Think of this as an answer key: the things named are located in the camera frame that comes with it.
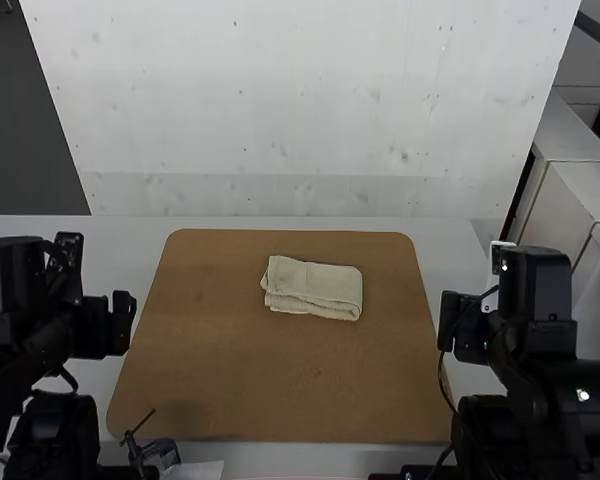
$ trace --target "table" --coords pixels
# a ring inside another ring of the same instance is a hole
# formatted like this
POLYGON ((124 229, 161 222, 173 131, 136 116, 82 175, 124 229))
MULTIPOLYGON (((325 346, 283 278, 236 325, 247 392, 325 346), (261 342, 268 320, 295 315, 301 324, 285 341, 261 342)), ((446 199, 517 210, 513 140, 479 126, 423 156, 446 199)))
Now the table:
MULTIPOLYGON (((484 253, 470 223, 460 219, 0 216, 0 236, 39 235, 53 239, 60 230, 83 233, 85 294, 111 295, 115 289, 129 290, 138 299, 138 312, 144 306, 168 235, 182 228, 402 232, 415 245, 436 329, 442 290, 481 293, 486 284, 484 253)), ((113 441, 105 423, 122 363, 123 358, 106 358, 100 362, 69 360, 66 364, 80 384, 79 392, 92 395, 98 406, 103 464, 126 462, 126 450, 113 441)), ((460 364, 447 355, 445 368, 456 401, 468 394, 503 392, 487 367, 460 364)), ((68 390, 59 379, 43 379, 37 387, 68 390)), ((404 463, 432 464, 440 452, 440 446, 368 444, 180 442, 179 445, 185 462, 224 460, 225 480, 300 475, 366 478, 372 472, 397 472, 404 463)))

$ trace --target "beige towel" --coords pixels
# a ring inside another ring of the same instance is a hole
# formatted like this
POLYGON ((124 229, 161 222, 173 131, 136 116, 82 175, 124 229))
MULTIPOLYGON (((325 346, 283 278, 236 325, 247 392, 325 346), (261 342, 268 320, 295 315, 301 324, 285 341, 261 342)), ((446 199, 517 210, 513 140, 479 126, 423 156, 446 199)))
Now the beige towel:
POLYGON ((274 312, 352 322, 362 313, 362 274, 355 267, 271 256, 260 285, 267 292, 264 304, 274 312))

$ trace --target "black cable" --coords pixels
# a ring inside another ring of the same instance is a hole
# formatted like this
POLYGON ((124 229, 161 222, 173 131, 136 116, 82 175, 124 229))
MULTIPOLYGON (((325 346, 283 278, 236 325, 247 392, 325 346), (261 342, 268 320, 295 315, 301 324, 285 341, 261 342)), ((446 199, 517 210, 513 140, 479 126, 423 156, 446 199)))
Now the black cable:
MULTIPOLYGON (((458 318, 453 323, 453 326, 451 327, 451 330, 449 331, 449 337, 446 339, 447 342, 450 342, 450 341, 453 340, 453 336, 455 335, 456 330, 460 326, 460 323, 462 323, 462 320, 464 320, 464 318, 471 311, 471 309, 477 303, 480 303, 482 300, 484 300, 485 298, 487 298, 492 293, 495 293, 497 290, 498 290, 498 285, 494 285, 493 287, 491 287, 489 290, 487 290, 483 294, 477 296, 475 299, 473 299, 473 301, 469 305, 467 305, 467 307, 462 311, 462 313, 460 315, 458 315, 458 318)), ((473 444, 476 447, 476 450, 478 450, 480 447, 478 445, 477 440, 474 438, 474 436, 471 434, 471 432, 467 429, 467 426, 465 425, 464 421, 462 420, 462 417, 460 417, 460 414, 458 413, 458 410, 456 410, 456 407, 453 404, 453 401, 451 400, 451 396, 447 393, 447 389, 444 387, 444 381, 442 379, 442 366, 443 366, 443 359, 444 359, 444 354, 445 353, 446 352, 444 350, 442 350, 440 352, 440 357, 438 358, 437 373, 438 373, 438 387, 440 388, 440 393, 442 394, 442 398, 444 399, 445 403, 449 406, 449 408, 453 412, 453 415, 456 415, 458 417, 458 420, 462 424, 462 429, 464 430, 464 432, 466 433, 466 435, 470 438, 471 442, 473 442, 473 444)), ((433 468, 429 472, 429 475, 427 476, 426 480, 432 480, 432 479, 435 478, 434 476, 435 476, 436 471, 438 470, 438 468, 440 468, 440 466, 442 465, 442 462, 445 461, 445 459, 449 456, 449 454, 451 453, 452 450, 453 450, 453 445, 449 444, 447 446, 447 448, 445 448, 442 451, 442 453, 438 457, 438 460, 436 461, 435 465, 433 466, 433 468)), ((483 460, 484 460, 483 463, 487 467, 487 470, 489 471, 489 474, 491 475, 491 477, 494 478, 494 479, 496 479, 496 480, 501 479, 502 476, 501 475, 496 475, 496 473, 491 468, 491 465, 489 465, 489 463, 486 461, 483 452, 480 452, 480 455, 483 457, 483 460)))
POLYGON ((438 460, 436 460, 436 464, 433 466, 425 480, 433 480, 436 471, 442 466, 442 463, 447 459, 451 452, 453 452, 453 444, 450 443, 445 447, 442 453, 440 453, 438 460))

